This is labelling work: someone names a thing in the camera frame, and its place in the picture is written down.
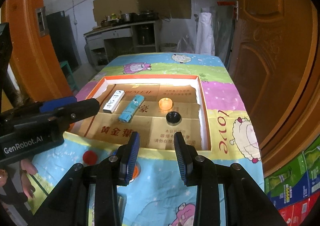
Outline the person's hand with nails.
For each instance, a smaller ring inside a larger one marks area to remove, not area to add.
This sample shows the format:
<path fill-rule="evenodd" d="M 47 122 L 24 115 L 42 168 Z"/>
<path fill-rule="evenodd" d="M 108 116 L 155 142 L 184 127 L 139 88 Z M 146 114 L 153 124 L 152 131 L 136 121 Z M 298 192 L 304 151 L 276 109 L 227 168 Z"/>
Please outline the person's hand with nails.
<path fill-rule="evenodd" d="M 24 194 L 28 198 L 34 197 L 35 188 L 31 185 L 27 174 L 36 175 L 38 173 L 37 168 L 31 163 L 29 159 L 21 160 L 21 183 Z M 1 187 L 3 187 L 9 178 L 8 172 L 5 169 L 1 169 Z"/>

